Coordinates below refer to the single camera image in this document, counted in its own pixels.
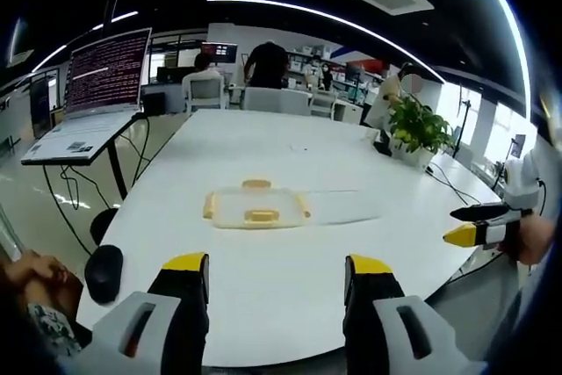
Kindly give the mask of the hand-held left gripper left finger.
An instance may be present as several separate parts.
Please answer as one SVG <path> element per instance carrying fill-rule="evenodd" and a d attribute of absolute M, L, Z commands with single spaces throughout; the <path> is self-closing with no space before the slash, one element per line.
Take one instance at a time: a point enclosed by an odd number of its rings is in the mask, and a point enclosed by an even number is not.
<path fill-rule="evenodd" d="M 91 374 L 200 374 L 209 331 L 209 255 L 176 256 L 92 329 Z"/>

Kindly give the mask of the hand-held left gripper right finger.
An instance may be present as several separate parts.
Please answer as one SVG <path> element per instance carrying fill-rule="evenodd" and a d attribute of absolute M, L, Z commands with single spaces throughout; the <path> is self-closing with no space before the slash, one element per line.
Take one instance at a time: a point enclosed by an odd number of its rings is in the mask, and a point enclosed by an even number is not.
<path fill-rule="evenodd" d="M 348 374 L 480 374 L 454 328 L 418 296 L 407 296 L 378 259 L 345 258 L 343 335 Z"/>

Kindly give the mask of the person's right hand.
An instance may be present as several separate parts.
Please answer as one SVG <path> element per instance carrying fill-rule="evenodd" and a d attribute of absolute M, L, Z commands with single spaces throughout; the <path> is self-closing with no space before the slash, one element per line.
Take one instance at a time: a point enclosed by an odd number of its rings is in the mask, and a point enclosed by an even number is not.
<path fill-rule="evenodd" d="M 504 240 L 498 247 L 517 262 L 532 266 L 538 264 L 545 256 L 555 233 L 555 223 L 535 214 L 520 220 L 519 232 L 515 236 L 514 247 Z"/>

